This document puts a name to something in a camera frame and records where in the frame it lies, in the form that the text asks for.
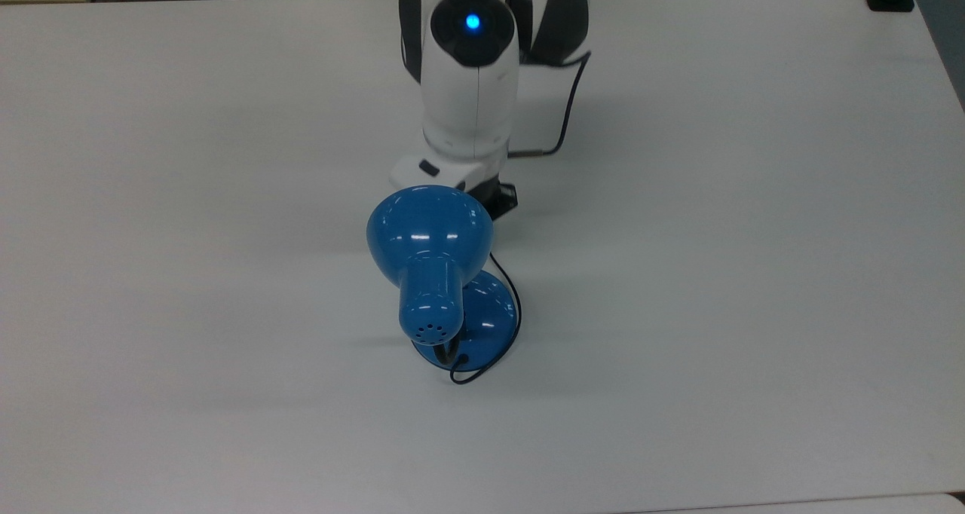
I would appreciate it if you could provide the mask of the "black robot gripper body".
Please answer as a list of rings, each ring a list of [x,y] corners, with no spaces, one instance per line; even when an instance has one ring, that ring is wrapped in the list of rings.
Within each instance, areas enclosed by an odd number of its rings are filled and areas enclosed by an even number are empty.
[[[472,190],[472,197],[482,204],[493,222],[518,206],[516,186],[503,183],[499,176],[476,185]]]

